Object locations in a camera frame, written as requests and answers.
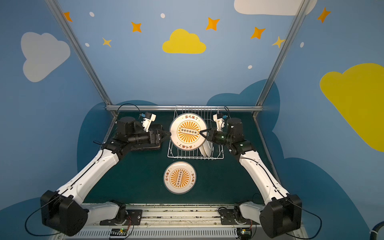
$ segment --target small plate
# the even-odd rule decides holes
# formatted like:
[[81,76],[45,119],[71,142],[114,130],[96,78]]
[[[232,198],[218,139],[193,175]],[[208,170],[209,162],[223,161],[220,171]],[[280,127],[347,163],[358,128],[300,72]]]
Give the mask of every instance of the small plate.
[[179,149],[193,151],[198,149],[205,141],[200,135],[201,130],[206,130],[204,119],[194,113],[184,113],[173,120],[170,125],[172,143]]
[[174,162],[164,172],[164,185],[174,194],[184,194],[196,183],[196,171],[187,162]]

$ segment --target star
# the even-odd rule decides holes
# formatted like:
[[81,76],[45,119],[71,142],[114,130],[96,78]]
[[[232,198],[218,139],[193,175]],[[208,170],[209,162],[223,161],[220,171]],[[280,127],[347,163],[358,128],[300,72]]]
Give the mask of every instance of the star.
[[138,32],[141,33],[141,30],[140,30],[140,25],[141,25],[141,23],[138,23],[138,24],[135,24],[135,23],[133,23],[133,22],[131,22],[131,23],[132,23],[132,25],[133,25],[133,30],[132,30],[132,32],[134,32],[134,31],[138,31]]
[[262,33],[263,33],[264,30],[265,30],[265,28],[264,28],[264,29],[258,29],[258,28],[255,28],[255,32],[254,32],[253,35],[251,36],[251,39],[253,39],[253,38],[258,38],[258,39],[260,39],[260,38],[262,37]]
[[213,29],[216,31],[216,25],[219,22],[219,20],[220,19],[212,20],[212,19],[208,18],[208,26],[205,30]]
[[103,45],[108,45],[108,46],[111,48],[111,46],[109,45],[109,43],[110,43],[112,40],[107,41],[107,40],[105,40],[104,38],[103,38],[103,40],[104,40]]
[[325,18],[328,16],[328,14],[330,14],[331,12],[328,12],[325,8],[322,12],[322,14],[318,17],[317,20],[321,20],[321,22],[323,23]]
[[68,12],[68,13],[64,13],[64,16],[65,16],[65,18],[66,18],[68,21],[72,22],[72,19],[70,18],[70,12]]
[[281,43],[284,42],[284,41],[285,41],[285,39],[281,40],[281,39],[280,39],[280,36],[278,36],[278,37],[277,37],[277,42],[274,43],[274,44],[272,44],[272,46],[273,46],[273,45],[277,45],[277,46],[279,46],[279,48],[280,48]]

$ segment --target dish rack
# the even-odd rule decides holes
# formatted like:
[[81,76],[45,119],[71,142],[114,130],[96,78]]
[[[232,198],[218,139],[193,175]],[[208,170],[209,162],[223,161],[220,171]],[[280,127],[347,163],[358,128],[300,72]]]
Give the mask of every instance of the dish rack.
[[[184,106],[184,105],[176,105],[175,113],[173,115],[173,119],[177,118],[178,115],[184,113],[194,113],[199,115],[202,119],[204,119],[207,124],[207,128],[216,127],[215,121],[213,121],[212,113],[219,113],[218,107],[212,106]],[[212,155],[210,157],[204,157],[199,149],[195,149],[193,151],[185,151],[177,148],[172,141],[169,141],[168,147],[168,157],[177,158],[177,159],[224,159],[224,147],[221,144],[213,144]]]

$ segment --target white cloud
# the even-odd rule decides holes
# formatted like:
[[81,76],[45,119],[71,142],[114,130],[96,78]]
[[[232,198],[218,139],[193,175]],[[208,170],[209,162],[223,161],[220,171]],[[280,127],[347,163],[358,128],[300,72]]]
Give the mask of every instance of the white cloud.
[[71,54],[66,42],[58,41],[49,33],[24,33],[21,45],[26,58],[24,75],[34,83],[43,80]]
[[[311,0],[306,14],[310,13],[317,0]],[[235,0],[235,10],[242,14],[266,14],[294,16],[301,0]]]

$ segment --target orange sunburst pattern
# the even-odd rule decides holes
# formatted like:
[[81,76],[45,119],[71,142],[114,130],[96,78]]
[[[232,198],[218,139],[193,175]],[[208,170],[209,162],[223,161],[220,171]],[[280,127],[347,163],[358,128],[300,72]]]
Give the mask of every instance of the orange sunburst pattern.
[[195,142],[199,136],[200,127],[193,121],[185,121],[179,126],[179,139],[185,143]]
[[170,183],[174,187],[183,188],[189,183],[189,173],[187,170],[179,168],[170,174]]

